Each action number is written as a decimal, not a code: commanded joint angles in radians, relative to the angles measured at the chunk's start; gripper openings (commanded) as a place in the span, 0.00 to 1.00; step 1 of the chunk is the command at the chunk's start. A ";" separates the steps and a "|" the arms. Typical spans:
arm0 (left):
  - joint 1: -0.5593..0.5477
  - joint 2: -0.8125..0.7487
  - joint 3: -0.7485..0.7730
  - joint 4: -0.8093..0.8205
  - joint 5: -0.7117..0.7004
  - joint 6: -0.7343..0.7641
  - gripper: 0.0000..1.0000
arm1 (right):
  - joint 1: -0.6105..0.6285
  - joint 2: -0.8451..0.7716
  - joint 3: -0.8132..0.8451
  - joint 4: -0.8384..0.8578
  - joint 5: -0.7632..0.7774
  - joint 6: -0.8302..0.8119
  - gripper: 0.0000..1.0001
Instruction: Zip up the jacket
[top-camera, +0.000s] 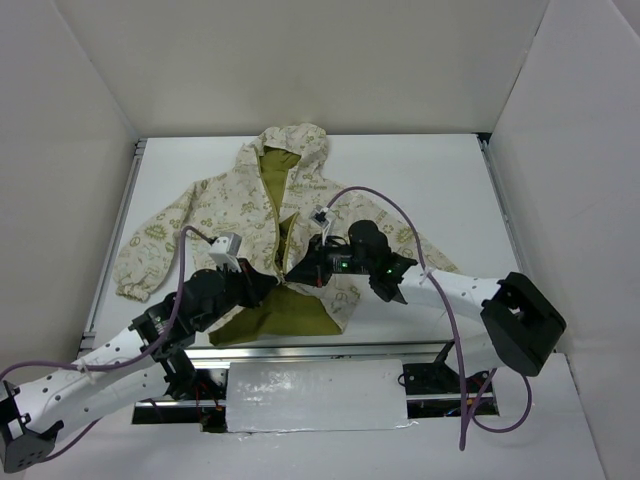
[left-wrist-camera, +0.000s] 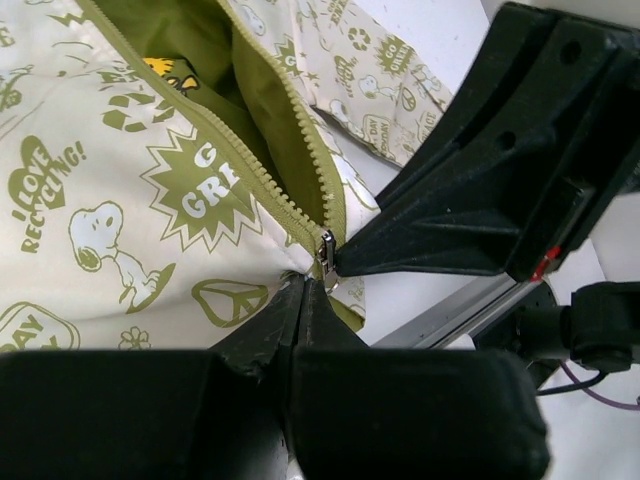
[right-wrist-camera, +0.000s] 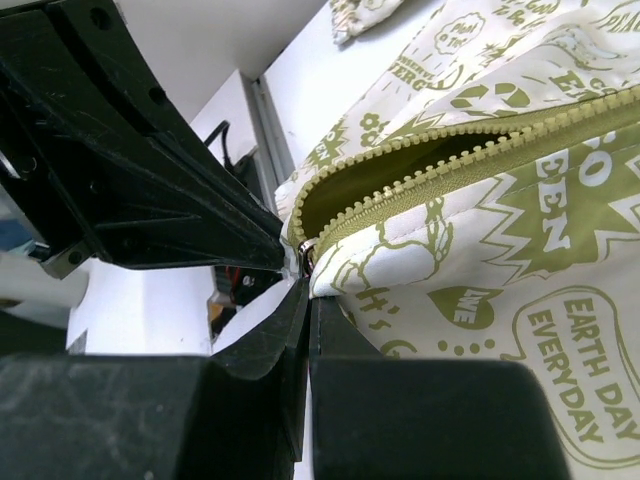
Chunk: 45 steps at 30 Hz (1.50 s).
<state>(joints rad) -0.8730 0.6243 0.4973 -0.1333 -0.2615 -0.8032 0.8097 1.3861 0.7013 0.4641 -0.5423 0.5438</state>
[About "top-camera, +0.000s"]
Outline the cream printed hooded jacket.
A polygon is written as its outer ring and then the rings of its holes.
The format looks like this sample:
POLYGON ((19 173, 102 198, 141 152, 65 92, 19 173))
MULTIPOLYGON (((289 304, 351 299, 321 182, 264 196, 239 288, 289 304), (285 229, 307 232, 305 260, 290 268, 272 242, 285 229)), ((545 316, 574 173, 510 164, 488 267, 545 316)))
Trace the cream printed hooded jacket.
MULTIPOLYGON (((317 206, 329 205, 336 216, 332 232, 346 237, 358 220, 373 221, 386 234, 392 250, 413 258, 422 254, 436 269, 456 272, 454 263, 406 222, 359 192, 324 177, 329 141, 324 129, 304 123, 270 127, 237 154, 234 166, 216 177, 197 180, 173 203, 138 227, 121 248, 113 267, 116 294, 145 302, 164 281, 185 226, 213 237, 233 232, 242 237, 241 257, 260 273, 283 278, 303 258, 319 227, 309 216, 317 206), (275 209, 261 178, 258 159, 266 147, 300 156, 289 171, 284 198, 275 209)), ((361 301, 362 292, 349 276, 335 276, 322 288, 282 282, 287 288, 319 299, 342 334, 361 301)), ((243 310, 236 307, 208 334, 243 310)))

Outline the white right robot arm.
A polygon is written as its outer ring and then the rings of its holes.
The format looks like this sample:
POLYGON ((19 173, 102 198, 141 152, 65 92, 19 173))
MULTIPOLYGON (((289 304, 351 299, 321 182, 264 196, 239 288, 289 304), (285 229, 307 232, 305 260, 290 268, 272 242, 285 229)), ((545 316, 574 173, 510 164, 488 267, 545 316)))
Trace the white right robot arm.
POLYGON ((486 279, 428 271, 417 260, 393 252, 386 235, 369 220, 355 222, 345 243, 313 236, 286 279, 325 287, 337 275, 367 276, 385 302, 442 306, 483 326, 482 333, 461 338, 438 355, 435 379, 446 391, 457 391, 470 376, 500 367, 537 376, 567 328, 527 276, 511 272, 504 279, 486 279))

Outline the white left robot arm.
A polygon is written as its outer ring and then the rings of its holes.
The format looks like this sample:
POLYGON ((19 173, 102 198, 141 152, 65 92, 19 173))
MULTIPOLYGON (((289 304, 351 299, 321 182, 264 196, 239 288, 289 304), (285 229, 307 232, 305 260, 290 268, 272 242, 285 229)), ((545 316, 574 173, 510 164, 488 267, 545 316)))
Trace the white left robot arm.
POLYGON ((7 473, 53 459, 57 441, 131 404, 195 396, 203 376, 186 350, 236 307, 256 307, 278 284, 246 261, 198 270, 114 338, 44 377, 1 382, 1 463, 7 473))

